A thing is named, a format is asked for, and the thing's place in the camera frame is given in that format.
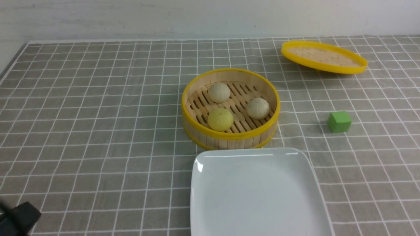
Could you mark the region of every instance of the yellow bun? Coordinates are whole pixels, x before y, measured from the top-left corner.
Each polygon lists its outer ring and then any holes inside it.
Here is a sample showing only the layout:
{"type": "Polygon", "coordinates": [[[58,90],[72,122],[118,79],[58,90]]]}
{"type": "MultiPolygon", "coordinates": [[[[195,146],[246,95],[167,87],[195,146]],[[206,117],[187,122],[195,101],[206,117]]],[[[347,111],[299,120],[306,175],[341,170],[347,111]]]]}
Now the yellow bun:
{"type": "Polygon", "coordinates": [[[212,130],[224,132],[232,126],[234,117],[227,109],[218,108],[209,113],[207,123],[212,130]]]}

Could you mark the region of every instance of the white wall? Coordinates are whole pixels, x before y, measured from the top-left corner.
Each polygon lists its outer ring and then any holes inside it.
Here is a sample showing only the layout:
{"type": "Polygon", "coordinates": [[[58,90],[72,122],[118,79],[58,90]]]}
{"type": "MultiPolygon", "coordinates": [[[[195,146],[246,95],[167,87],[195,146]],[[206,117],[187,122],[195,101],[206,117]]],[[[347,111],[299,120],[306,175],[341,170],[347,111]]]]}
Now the white wall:
{"type": "Polygon", "coordinates": [[[0,0],[0,41],[420,34],[420,0],[0,0]]]}

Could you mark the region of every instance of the white plate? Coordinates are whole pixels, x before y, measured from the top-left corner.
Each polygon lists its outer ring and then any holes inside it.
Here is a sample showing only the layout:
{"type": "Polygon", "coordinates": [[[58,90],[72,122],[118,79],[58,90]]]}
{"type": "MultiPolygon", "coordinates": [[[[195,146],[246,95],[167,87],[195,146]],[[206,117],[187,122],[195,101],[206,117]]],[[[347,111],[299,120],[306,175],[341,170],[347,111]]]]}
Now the white plate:
{"type": "Polygon", "coordinates": [[[192,236],[331,236],[306,156],[293,148],[199,154],[191,183],[192,236]]]}

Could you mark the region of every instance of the black object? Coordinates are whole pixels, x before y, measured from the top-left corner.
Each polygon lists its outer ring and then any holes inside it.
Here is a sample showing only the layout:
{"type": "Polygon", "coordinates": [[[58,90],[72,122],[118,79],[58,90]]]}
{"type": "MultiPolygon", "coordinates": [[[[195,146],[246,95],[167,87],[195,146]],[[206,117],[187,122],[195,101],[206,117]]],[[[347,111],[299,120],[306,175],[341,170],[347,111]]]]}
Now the black object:
{"type": "Polygon", "coordinates": [[[0,201],[0,209],[3,211],[0,215],[1,236],[25,236],[41,217],[41,212],[29,202],[10,209],[0,201]]]}

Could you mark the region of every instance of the bamboo steamer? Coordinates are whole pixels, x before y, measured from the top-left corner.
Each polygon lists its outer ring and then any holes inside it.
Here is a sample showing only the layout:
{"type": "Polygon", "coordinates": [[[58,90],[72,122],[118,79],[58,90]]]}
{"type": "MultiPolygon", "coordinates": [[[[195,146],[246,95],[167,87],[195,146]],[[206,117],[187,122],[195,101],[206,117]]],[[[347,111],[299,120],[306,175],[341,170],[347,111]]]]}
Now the bamboo steamer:
{"type": "Polygon", "coordinates": [[[182,117],[187,135],[204,149],[260,148],[266,145],[277,129],[280,99],[275,87],[264,77],[251,71],[225,68],[209,71],[193,79],[182,94],[182,117]],[[214,83],[226,84],[231,95],[224,103],[214,103],[207,90],[214,83]],[[248,116],[246,107],[251,99],[261,97],[270,105],[265,119],[248,116]],[[210,111],[226,108],[232,112],[234,124],[225,132],[210,129],[210,111]]]}

